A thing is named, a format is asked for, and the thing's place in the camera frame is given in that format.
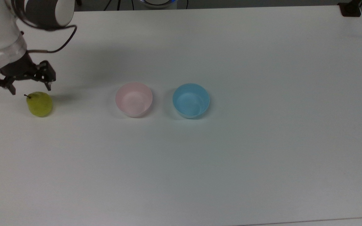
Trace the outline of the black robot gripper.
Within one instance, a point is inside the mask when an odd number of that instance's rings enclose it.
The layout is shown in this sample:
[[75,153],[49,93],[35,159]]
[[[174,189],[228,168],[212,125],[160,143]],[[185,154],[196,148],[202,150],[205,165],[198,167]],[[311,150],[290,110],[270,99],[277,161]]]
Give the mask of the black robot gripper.
[[0,88],[16,94],[14,81],[34,80],[45,84],[48,91],[52,90],[52,83],[56,81],[56,72],[46,60],[39,64],[33,63],[29,53],[25,53],[19,60],[0,67]]

